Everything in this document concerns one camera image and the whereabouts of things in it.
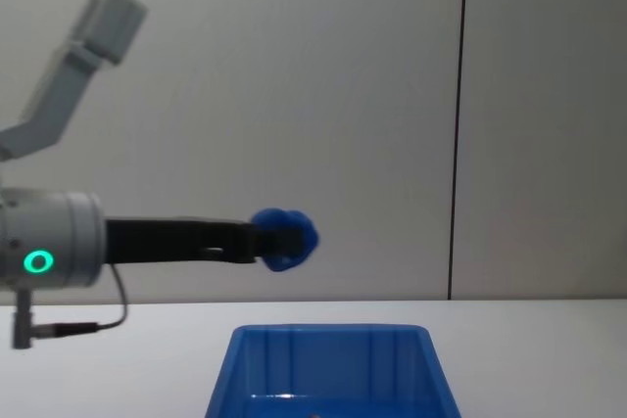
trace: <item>vertical black line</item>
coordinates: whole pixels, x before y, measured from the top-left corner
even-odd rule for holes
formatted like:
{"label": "vertical black line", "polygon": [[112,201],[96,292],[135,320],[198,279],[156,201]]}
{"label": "vertical black line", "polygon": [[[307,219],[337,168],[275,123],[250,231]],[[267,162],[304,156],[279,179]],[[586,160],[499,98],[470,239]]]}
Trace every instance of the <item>vertical black line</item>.
{"label": "vertical black line", "polygon": [[458,144],[459,144],[459,99],[461,97],[461,64],[463,60],[463,31],[466,20],[466,0],[461,0],[461,18],[459,19],[459,54],[458,54],[458,94],[455,105],[455,145],[453,147],[453,187],[451,191],[451,230],[449,232],[449,293],[453,290],[453,244],[455,239],[455,203],[458,189]]}

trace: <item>green light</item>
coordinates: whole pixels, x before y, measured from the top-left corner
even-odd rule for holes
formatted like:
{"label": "green light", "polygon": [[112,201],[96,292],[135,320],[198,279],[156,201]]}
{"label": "green light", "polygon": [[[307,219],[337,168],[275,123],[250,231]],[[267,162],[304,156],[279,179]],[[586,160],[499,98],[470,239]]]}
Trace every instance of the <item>green light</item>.
{"label": "green light", "polygon": [[[43,258],[43,264],[41,262],[35,264],[39,258]],[[31,274],[43,274],[50,271],[53,264],[55,264],[55,258],[45,250],[35,250],[24,258],[24,269]]]}

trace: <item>cable connector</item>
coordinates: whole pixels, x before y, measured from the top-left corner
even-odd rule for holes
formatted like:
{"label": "cable connector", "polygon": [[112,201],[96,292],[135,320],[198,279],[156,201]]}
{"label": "cable connector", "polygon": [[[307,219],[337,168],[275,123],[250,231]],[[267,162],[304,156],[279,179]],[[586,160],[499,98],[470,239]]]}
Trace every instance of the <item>cable connector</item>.
{"label": "cable connector", "polygon": [[47,323],[43,325],[33,325],[31,336],[38,340],[45,338],[63,338],[74,335],[86,335],[96,333],[100,330],[97,322],[80,323]]}

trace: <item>white tabletop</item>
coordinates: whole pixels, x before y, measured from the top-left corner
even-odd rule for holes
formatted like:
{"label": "white tabletop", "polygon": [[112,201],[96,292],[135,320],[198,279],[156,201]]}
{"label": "white tabletop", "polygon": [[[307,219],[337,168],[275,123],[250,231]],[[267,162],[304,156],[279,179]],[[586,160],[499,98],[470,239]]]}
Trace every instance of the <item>white tabletop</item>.
{"label": "white tabletop", "polygon": [[[114,305],[41,306],[37,322],[109,321]],[[9,349],[7,418],[203,418],[232,330],[264,323],[426,327],[464,418],[627,416],[627,301],[134,305],[117,330]]]}

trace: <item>blue container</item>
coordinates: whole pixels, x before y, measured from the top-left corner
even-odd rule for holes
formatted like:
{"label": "blue container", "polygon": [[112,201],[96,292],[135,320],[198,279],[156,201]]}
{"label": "blue container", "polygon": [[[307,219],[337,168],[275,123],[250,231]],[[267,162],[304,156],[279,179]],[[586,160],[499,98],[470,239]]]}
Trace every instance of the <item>blue container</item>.
{"label": "blue container", "polygon": [[400,325],[235,330],[205,418],[459,418],[431,338]]}

